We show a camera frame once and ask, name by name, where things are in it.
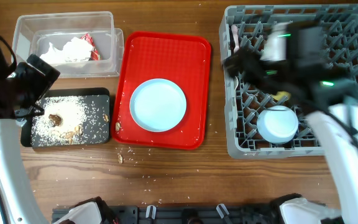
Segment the yellow plastic cup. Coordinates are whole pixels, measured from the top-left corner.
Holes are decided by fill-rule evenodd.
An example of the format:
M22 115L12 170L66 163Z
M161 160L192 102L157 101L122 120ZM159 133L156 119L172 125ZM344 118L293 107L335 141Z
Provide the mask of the yellow plastic cup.
M272 95L272 98L275 101L280 101L280 100L287 101L291 98L291 94L286 91L278 91L275 95Z

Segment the mint green bowl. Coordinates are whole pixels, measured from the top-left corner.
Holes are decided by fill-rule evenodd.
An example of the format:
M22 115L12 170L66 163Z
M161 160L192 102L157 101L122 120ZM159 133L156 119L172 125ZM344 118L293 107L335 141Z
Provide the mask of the mint green bowl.
M286 60L287 38L291 34L287 31L289 22L274 25L264 45L261 60L267 62L279 62Z

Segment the light blue bowl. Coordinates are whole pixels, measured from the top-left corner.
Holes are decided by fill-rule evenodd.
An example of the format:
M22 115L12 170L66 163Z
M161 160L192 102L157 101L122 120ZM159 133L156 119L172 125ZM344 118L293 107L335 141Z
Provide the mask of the light blue bowl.
M264 109L257 118L257 130L261 137L272 144L284 144L292 140L298 129L298 118L286 106Z

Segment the white plastic spoon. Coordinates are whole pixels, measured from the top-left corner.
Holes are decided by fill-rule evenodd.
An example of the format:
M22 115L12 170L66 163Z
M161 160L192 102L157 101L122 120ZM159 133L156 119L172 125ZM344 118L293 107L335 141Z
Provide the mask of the white plastic spoon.
M238 37L238 28L236 25L231 26L232 38L233 38L233 52L236 53L239 50L239 37Z

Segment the white napkin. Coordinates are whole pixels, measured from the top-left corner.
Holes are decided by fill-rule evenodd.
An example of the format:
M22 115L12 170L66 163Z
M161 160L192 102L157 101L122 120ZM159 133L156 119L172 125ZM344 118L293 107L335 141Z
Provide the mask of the white napkin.
M48 51L40 58L49 64L86 62L91 58L93 50L90 43L74 37L61 50L50 42Z

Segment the red snack wrapper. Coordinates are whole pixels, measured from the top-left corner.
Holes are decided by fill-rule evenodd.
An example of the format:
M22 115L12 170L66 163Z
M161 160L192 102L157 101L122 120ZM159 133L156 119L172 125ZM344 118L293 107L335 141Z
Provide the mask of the red snack wrapper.
M81 39L87 41L87 43L89 43L90 45L92 45L93 49L91 51L91 60L101 60L101 55L99 54L96 45L94 44L94 40L92 38L92 36L90 36L89 33L84 34Z

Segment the light blue plate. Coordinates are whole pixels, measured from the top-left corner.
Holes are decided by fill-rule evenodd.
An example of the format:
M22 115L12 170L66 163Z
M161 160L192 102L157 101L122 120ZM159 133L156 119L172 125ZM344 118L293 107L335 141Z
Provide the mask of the light blue plate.
M163 78L141 83L129 102L129 111L135 123L153 133L176 127L184 118L186 110L184 91L176 83Z

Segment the white plastic fork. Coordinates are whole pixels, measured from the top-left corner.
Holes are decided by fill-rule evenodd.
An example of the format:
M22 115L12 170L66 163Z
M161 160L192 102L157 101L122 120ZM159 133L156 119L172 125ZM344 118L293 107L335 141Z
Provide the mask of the white plastic fork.
M239 78L238 77L234 77L233 79L233 86L234 86L234 90L237 90L238 86L239 86Z

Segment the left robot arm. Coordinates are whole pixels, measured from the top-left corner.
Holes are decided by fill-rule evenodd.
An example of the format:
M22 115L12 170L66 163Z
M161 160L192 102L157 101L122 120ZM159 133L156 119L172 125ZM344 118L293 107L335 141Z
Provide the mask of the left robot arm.
M5 40L0 36L0 43ZM46 223L21 158L18 119L44 114L36 104L60 73L32 54L7 63L0 47L0 223Z

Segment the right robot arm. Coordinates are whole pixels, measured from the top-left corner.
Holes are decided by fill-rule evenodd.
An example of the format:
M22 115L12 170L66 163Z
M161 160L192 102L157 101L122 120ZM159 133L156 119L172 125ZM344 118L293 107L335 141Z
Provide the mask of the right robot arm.
M343 68L321 56L323 28L312 21L274 25L261 54L241 45L233 30L233 53L223 67L230 77L271 95L288 93L300 105L324 150L345 223L358 223L358 99Z

